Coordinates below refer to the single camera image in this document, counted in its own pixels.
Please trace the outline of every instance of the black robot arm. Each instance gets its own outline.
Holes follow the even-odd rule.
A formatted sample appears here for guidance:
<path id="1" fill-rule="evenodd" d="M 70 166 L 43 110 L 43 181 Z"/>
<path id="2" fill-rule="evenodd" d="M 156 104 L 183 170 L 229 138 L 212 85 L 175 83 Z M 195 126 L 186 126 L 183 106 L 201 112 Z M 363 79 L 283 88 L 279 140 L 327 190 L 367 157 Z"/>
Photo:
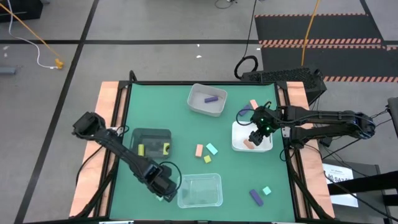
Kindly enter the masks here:
<path id="1" fill-rule="evenodd" d="M 177 193 L 177 185 L 169 179 L 172 171 L 152 159 L 138 156 L 124 147 L 113 129 L 105 128 L 105 120 L 96 113 L 86 112 L 74 125 L 72 132 L 76 137 L 96 141 L 126 162 L 137 179 L 146 184 L 154 194 L 171 202 Z"/>
<path id="2" fill-rule="evenodd" d="M 276 110 L 259 106 L 254 110 L 251 122 L 257 126 L 249 136 L 249 141 L 260 145 L 263 137 L 268 137 L 279 128 L 284 128 L 284 137 L 296 148 L 303 148 L 311 139 L 348 135 L 368 139 L 374 135 L 372 118 L 353 111 L 309 111 L 298 106 L 279 106 Z M 296 126 L 305 123 L 329 124 L 328 126 L 304 129 Z"/>

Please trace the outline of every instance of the pink block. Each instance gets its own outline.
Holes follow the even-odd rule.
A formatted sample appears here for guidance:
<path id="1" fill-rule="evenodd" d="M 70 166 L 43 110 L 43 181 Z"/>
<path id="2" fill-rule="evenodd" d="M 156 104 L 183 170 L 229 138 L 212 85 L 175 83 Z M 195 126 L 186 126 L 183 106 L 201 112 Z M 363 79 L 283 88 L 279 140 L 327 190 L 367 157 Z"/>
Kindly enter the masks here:
<path id="1" fill-rule="evenodd" d="M 251 108 L 252 109 L 256 109 L 257 107 L 259 107 L 259 105 L 257 104 L 257 102 L 255 101 L 255 100 L 251 100 L 250 101 L 250 104 L 251 104 Z"/>
<path id="2" fill-rule="evenodd" d="M 201 152 L 203 151 L 203 145 L 198 144 L 197 145 L 197 152 L 195 153 L 196 157 L 201 157 Z"/>
<path id="3" fill-rule="evenodd" d="M 247 140 L 247 139 L 245 139 L 243 141 L 243 144 L 245 144 L 248 149 L 254 149 L 253 144 L 251 142 L 249 142 L 249 140 Z"/>

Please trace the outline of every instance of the white plastic bin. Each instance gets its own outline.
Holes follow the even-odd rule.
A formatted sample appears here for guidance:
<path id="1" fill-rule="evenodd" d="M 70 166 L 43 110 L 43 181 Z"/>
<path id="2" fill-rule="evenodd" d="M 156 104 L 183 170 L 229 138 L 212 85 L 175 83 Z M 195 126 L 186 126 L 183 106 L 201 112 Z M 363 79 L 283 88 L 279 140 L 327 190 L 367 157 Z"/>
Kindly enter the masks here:
<path id="1" fill-rule="evenodd" d="M 247 121 L 240 121 L 241 124 L 247 124 Z M 249 139 L 249 135 L 252 131 L 256 131 L 257 126 L 255 124 L 250 124 L 247 126 L 241 126 L 238 122 L 234 122 L 232 124 L 232 148 L 235 151 L 241 152 L 266 152 L 272 149 L 272 134 L 262 140 L 259 146 L 256 146 L 254 143 L 254 149 L 249 149 L 243 141 L 245 139 Z"/>
<path id="2" fill-rule="evenodd" d="M 205 103 L 206 98 L 217 96 L 218 100 L 210 103 Z M 191 110 L 218 117 L 224 110 L 224 105 L 227 97 L 227 92 L 212 86 L 202 84 L 193 84 L 189 94 L 187 103 Z"/>

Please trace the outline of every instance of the yellow connector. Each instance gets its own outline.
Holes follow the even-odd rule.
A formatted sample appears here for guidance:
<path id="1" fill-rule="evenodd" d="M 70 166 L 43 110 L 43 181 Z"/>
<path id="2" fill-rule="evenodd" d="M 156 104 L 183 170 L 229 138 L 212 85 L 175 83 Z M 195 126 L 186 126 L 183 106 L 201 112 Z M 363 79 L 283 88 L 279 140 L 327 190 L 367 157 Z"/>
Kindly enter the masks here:
<path id="1" fill-rule="evenodd" d="M 167 156 L 169 154 L 170 143 L 163 144 L 163 155 Z"/>
<path id="2" fill-rule="evenodd" d="M 57 66 L 57 69 L 62 69 L 63 68 L 63 62 L 61 62 L 59 59 L 55 59 L 55 65 Z"/>

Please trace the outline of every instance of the paper sign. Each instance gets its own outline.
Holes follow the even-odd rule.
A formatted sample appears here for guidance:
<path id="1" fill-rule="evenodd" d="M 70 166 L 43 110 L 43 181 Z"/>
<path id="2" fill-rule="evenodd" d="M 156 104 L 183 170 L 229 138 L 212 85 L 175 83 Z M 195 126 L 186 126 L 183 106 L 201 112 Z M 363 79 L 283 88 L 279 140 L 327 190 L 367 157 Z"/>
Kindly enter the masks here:
<path id="1" fill-rule="evenodd" d="M 354 179 L 353 171 L 346 167 L 323 164 L 323 170 L 325 171 L 326 176 L 336 183 Z M 328 184 L 332 183 L 327 178 L 326 178 L 326 182 Z M 330 198 L 331 198 L 331 202 L 334 204 L 346 205 L 346 206 L 358 208 L 358 200 L 349 194 L 331 195 Z"/>

